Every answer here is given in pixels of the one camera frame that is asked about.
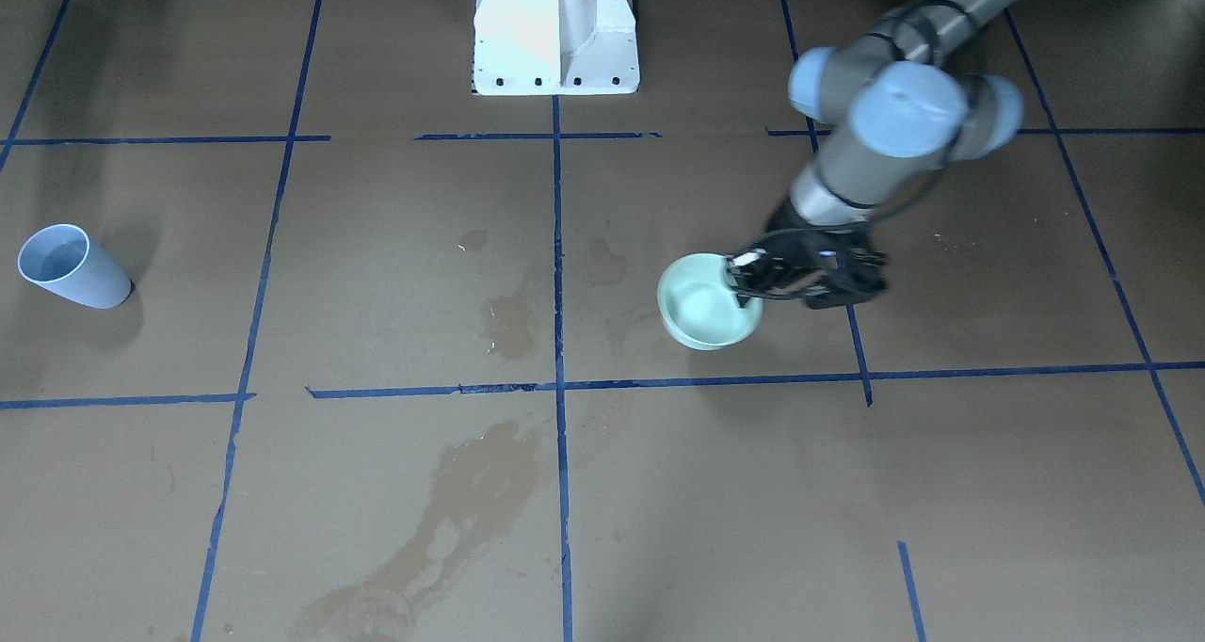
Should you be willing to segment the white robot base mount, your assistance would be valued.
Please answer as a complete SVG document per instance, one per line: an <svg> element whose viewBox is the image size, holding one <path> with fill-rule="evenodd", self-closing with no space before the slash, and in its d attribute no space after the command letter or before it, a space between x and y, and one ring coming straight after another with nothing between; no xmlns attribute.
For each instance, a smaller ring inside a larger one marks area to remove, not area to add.
<svg viewBox="0 0 1205 642"><path fill-rule="evenodd" d="M480 96L637 92L635 0L476 0L471 88Z"/></svg>

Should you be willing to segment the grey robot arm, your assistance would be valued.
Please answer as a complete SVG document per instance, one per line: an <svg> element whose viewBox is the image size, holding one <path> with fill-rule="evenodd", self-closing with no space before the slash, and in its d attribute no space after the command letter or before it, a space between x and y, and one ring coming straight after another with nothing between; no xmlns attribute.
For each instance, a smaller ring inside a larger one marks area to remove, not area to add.
<svg viewBox="0 0 1205 642"><path fill-rule="evenodd" d="M725 257L735 304L800 300L856 306L886 290L887 257L871 232L882 207L916 176L937 182L1019 131L1009 79L946 71L1017 0L909 0L845 47L806 51L792 67L790 105L829 135L793 179L762 237Z"/></svg>

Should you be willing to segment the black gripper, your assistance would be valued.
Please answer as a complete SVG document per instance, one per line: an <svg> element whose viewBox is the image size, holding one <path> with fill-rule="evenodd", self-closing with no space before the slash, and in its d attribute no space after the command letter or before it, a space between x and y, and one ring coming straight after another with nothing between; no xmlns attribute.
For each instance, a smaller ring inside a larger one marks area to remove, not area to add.
<svg viewBox="0 0 1205 642"><path fill-rule="evenodd" d="M753 299L803 299L811 310L856 306L887 290L887 257L871 243L865 226L846 231L818 230L790 201L781 201L768 218L764 251L737 251L725 257L725 272L741 308ZM754 284L752 281L764 281Z"/></svg>

